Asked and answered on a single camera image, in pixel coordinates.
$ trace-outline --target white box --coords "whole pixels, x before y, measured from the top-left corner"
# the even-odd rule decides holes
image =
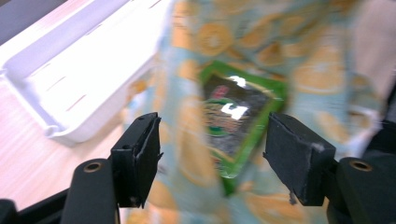
[[[0,47],[0,76],[45,135],[67,146],[95,135],[153,66],[171,1],[81,2],[66,2],[78,6],[61,18],[58,7]],[[39,26],[54,16],[56,24]]]

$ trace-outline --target patterned fabric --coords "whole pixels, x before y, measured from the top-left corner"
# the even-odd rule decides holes
[[[131,86],[126,124],[158,111],[163,158],[144,210],[129,223],[326,223],[324,207],[290,205],[258,146],[229,197],[211,160],[198,74],[218,60],[285,81],[285,113],[338,149],[354,151],[380,103],[354,74],[355,0],[174,0],[158,65]]]

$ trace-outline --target white plastic tray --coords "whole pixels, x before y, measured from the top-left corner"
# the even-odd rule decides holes
[[[1,46],[0,75],[48,138],[67,146],[86,141],[152,67],[169,2],[87,1],[44,33],[25,31]]]

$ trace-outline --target white container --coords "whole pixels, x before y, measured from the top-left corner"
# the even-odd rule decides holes
[[[127,87],[153,66],[170,1],[81,2],[67,1],[79,4],[72,13],[62,5],[0,47],[0,75],[45,135],[67,146],[120,112]]]

